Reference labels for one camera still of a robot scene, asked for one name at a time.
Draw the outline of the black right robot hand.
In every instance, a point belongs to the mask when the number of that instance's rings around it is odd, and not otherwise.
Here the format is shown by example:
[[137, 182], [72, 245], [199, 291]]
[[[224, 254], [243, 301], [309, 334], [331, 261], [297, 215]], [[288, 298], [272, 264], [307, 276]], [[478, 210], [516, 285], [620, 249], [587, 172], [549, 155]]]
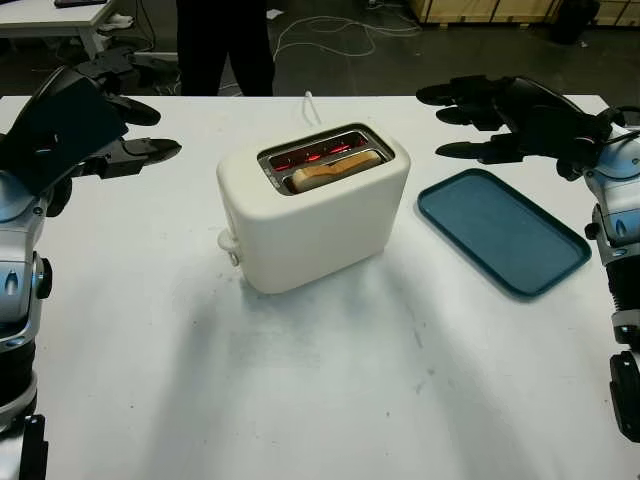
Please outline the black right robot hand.
[[516, 163], [526, 156], [592, 165], [610, 133], [595, 116], [526, 77], [458, 77], [421, 88], [416, 98], [438, 106], [436, 117], [444, 123], [492, 134], [485, 142], [442, 145], [438, 155], [487, 165]]

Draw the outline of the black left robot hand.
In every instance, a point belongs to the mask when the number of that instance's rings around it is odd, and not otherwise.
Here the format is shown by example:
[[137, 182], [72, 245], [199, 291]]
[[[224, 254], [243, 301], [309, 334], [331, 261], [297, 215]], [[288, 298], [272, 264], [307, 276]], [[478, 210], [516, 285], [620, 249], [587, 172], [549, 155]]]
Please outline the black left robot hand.
[[[124, 122], [138, 126], [154, 126], [161, 119], [152, 107], [121, 94], [122, 83], [137, 76], [146, 84], [162, 71], [150, 58], [121, 47], [108, 50], [94, 59], [75, 67], [60, 67], [38, 89], [35, 98], [51, 96], [80, 77], [89, 79], [105, 100], [119, 113]], [[101, 179], [137, 175], [143, 167], [166, 161], [176, 156], [181, 145], [171, 139], [122, 137], [86, 157], [57, 180], [47, 192], [48, 217], [58, 216], [67, 205], [72, 193], [72, 179], [96, 175]]]

